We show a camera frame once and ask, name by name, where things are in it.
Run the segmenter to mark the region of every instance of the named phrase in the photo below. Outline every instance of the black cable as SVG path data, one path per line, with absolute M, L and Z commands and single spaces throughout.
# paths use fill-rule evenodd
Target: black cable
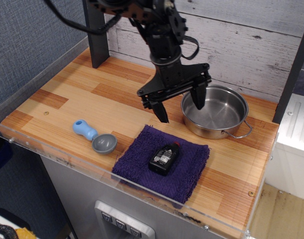
M 184 36 L 183 40 L 192 42 L 192 43 L 194 43 L 195 45 L 197 45 L 197 49 L 194 51 L 194 53 L 193 53 L 192 55 L 190 55 L 190 56 L 184 56 L 184 55 L 182 54 L 182 57 L 183 57 L 183 58 L 185 58 L 185 59 L 187 59 L 187 60 L 192 60 L 192 59 L 197 55 L 197 53 L 198 53 L 198 51 L 199 51 L 198 41 L 197 41 L 195 38 L 191 37 L 191 36 Z
M 117 24 L 117 22 L 120 20 L 121 15 L 120 14 L 116 14 L 113 18 L 111 18 L 105 25 L 103 25 L 102 27 L 100 27 L 97 30 L 91 29 L 89 27 L 86 27 L 84 25 L 81 25 L 75 21 L 71 21 L 69 19 L 64 18 L 61 13 L 57 10 L 57 8 L 53 5 L 53 3 L 50 0 L 43 0 L 47 6 L 52 10 L 52 12 L 66 25 L 80 30 L 80 31 L 84 31 L 86 33 L 89 34 L 93 34 L 93 35 L 102 35 L 104 33 L 106 33 L 112 26 L 114 26 L 115 24 Z

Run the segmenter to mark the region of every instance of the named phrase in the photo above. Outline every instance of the wooden floor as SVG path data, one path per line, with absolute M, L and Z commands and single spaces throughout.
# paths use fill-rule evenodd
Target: wooden floor
M 304 239 L 304 200 L 265 184 L 250 232 L 255 239 Z

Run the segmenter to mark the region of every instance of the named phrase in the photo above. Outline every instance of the stainless steel pot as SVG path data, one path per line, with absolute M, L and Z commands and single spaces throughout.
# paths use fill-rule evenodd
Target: stainless steel pot
M 181 109 L 187 128 L 203 138 L 243 138 L 252 132 L 252 127 L 245 121 L 248 114 L 246 100 L 224 86 L 209 85 L 206 88 L 205 105 L 201 110 L 194 105 L 190 92 L 186 93 Z M 249 127 L 249 132 L 243 136 L 234 136 L 242 122 Z

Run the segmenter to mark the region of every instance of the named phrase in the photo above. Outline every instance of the yellow object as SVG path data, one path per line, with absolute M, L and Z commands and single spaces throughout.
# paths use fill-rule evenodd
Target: yellow object
M 18 228 L 15 230 L 19 239 L 37 239 L 37 237 L 27 228 Z

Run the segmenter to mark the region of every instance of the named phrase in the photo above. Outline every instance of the black metal post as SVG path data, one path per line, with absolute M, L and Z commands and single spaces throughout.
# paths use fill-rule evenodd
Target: black metal post
M 89 6 L 87 0 L 82 0 L 84 15 L 87 27 L 98 29 L 105 24 L 102 12 Z M 95 36 L 88 34 L 89 47 L 91 53 L 92 67 L 98 68 L 106 59 L 109 58 L 109 48 L 107 35 Z
M 288 102 L 290 101 L 290 98 L 292 96 L 295 83 L 303 67 L 303 64 L 304 64 L 304 34 L 273 118 L 273 122 L 275 123 L 281 123 L 282 121 L 282 118 L 284 116 Z

